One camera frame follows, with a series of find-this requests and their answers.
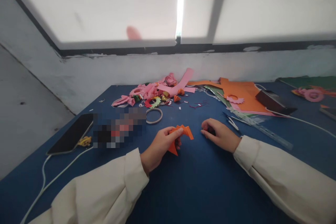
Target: orange paper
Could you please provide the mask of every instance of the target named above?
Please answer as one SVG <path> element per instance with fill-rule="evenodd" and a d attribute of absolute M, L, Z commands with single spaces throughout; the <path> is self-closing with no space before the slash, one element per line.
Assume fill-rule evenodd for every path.
<path fill-rule="evenodd" d="M 178 96 L 174 96 L 174 102 L 177 102 L 177 101 L 180 101 L 180 100 L 181 100 L 180 97 L 178 97 Z"/>
<path fill-rule="evenodd" d="M 188 137 L 190 138 L 190 140 L 193 140 L 193 139 L 194 139 L 194 137 L 193 137 L 193 135 L 192 135 L 192 133 L 191 133 L 191 130 L 190 130 L 189 126 L 184 127 L 183 124 L 182 124 L 181 126 L 178 126 L 178 125 L 177 125 L 175 129 L 172 129 L 171 131 L 169 131 L 169 134 L 173 133 L 174 131 L 178 130 L 179 128 L 182 128 L 182 129 L 183 129 L 183 133 L 182 133 L 182 135 L 186 135 L 186 136 L 188 136 Z M 171 143 L 171 145 L 170 145 L 168 151 L 171 152 L 171 153 L 173 153 L 174 155 L 178 156 L 178 154 L 177 154 L 177 150 L 176 150 L 176 147 L 175 147 L 175 141 L 173 141 L 173 142 Z"/>
<path fill-rule="evenodd" d="M 198 82 L 188 82 L 188 85 L 212 85 L 223 89 L 224 97 L 227 95 L 235 95 L 238 98 L 244 98 L 244 103 L 238 107 L 245 111 L 255 111 L 269 113 L 265 106 L 257 101 L 256 95 L 259 93 L 258 88 L 253 82 L 231 82 L 226 78 L 219 79 L 220 84 L 213 83 L 208 80 Z"/>

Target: person's right hand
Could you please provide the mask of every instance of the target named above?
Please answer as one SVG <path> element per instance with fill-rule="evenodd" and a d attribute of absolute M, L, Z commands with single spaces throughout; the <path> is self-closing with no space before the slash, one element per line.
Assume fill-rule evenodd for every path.
<path fill-rule="evenodd" d="M 208 132 L 208 130 L 212 129 L 216 132 L 216 136 Z M 236 136 L 236 134 L 234 134 L 220 121 L 212 118 L 206 119 L 202 122 L 201 133 L 214 142 L 217 146 L 231 153 L 234 153 L 240 143 L 240 138 Z"/>

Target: cable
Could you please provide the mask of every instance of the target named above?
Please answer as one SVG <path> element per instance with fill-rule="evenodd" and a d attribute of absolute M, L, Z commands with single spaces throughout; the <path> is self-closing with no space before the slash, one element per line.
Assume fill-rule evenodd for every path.
<path fill-rule="evenodd" d="M 301 120 L 301 119 L 299 119 L 299 118 L 291 117 L 291 116 L 289 116 L 289 115 L 280 114 L 280 113 L 278 113 L 278 112 L 271 111 L 271 110 L 269 110 L 269 109 L 267 109 L 267 108 L 266 108 L 266 110 L 268 110 L 269 112 L 272 112 L 272 113 L 274 113 L 274 114 L 278 114 L 278 115 L 281 115 L 281 116 L 284 116 L 284 117 L 292 118 L 292 119 L 295 119 L 295 120 L 298 120 L 298 121 L 307 123 L 307 124 L 309 124 L 309 125 L 311 125 L 311 126 L 314 126 L 314 127 L 316 127 L 316 128 L 319 128 L 320 130 L 323 130 L 323 131 L 327 132 L 329 135 L 331 135 L 332 137 L 336 138 L 336 135 L 334 135 L 333 133 L 327 131 L 326 129 L 321 128 L 320 126 L 317 126 L 317 125 L 315 125 L 315 124 L 312 124 L 312 123 L 310 123 L 310 122 Z"/>
<path fill-rule="evenodd" d="M 43 189 L 44 189 L 44 186 L 46 184 L 46 174 L 44 172 L 44 167 L 46 165 L 46 162 L 51 158 L 51 155 L 49 155 L 46 160 L 44 161 L 43 165 L 42 165 L 42 177 L 43 177 L 43 183 L 42 183 L 42 188 L 41 188 L 41 191 L 38 193 L 36 199 L 34 200 L 34 202 L 32 203 L 32 205 L 30 206 L 30 208 L 28 209 L 26 215 L 23 217 L 22 221 L 20 222 L 20 224 L 25 224 L 26 222 L 26 219 L 27 219 L 27 216 L 28 214 L 30 213 L 30 211 L 33 209 L 34 205 L 36 204 L 37 200 L 41 197 L 42 193 L 43 193 Z"/>
<path fill-rule="evenodd" d="M 261 86 L 260 84 L 254 84 L 255 86 Z M 261 86 L 264 90 L 266 90 L 266 88 L 265 87 L 263 87 L 263 86 Z M 257 87 L 258 88 L 258 87 Z"/>
<path fill-rule="evenodd" d="M 30 208 L 28 209 L 26 215 L 23 217 L 22 221 L 20 222 L 20 224 L 25 224 L 26 219 L 28 217 L 28 215 L 30 214 L 31 210 L 33 209 L 33 207 L 35 206 L 36 202 L 38 201 L 38 199 L 42 196 L 42 194 L 44 193 L 44 191 L 59 177 L 61 176 L 76 160 L 77 158 L 79 158 L 81 155 L 83 155 L 85 152 L 91 150 L 93 148 L 93 146 L 85 151 L 83 151 L 82 153 L 80 153 L 67 167 L 65 167 L 65 169 L 63 171 L 60 172 L 60 174 L 58 174 L 46 187 L 46 174 L 44 172 L 44 167 L 46 165 L 46 162 L 51 158 L 52 155 L 49 155 L 47 157 L 47 159 L 44 161 L 43 166 L 42 166 L 42 177 L 43 177 L 43 184 L 42 184 L 42 188 L 41 191 L 39 192 L 39 194 L 37 195 L 36 199 L 34 200 L 34 202 L 32 203 L 32 205 L 30 206 Z"/>

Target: white sleeve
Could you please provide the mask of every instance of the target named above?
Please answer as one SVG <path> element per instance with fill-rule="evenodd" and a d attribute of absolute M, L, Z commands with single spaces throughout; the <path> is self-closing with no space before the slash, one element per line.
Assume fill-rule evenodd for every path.
<path fill-rule="evenodd" d="M 336 181 L 287 152 L 247 136 L 233 155 L 289 217 L 299 223 L 335 223 Z"/>
<path fill-rule="evenodd" d="M 71 180 L 30 224 L 125 223 L 148 181 L 135 149 Z"/>

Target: hand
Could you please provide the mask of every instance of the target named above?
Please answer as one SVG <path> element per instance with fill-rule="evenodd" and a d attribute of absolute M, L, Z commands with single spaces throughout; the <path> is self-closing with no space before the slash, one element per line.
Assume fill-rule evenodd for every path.
<path fill-rule="evenodd" d="M 208 130 L 214 130 L 216 136 L 208 132 Z M 236 136 L 228 127 L 222 124 L 220 121 L 209 118 L 202 122 L 201 133 L 214 142 L 217 146 L 231 153 L 237 149 L 240 138 Z"/>
<path fill-rule="evenodd" d="M 147 176 L 152 170 L 158 167 L 163 155 L 167 152 L 173 141 L 175 141 L 176 149 L 180 149 L 180 136 L 183 133 L 183 129 L 178 129 L 169 134 L 169 131 L 172 129 L 174 129 L 174 127 L 159 130 L 151 145 L 140 155 L 143 170 Z"/>

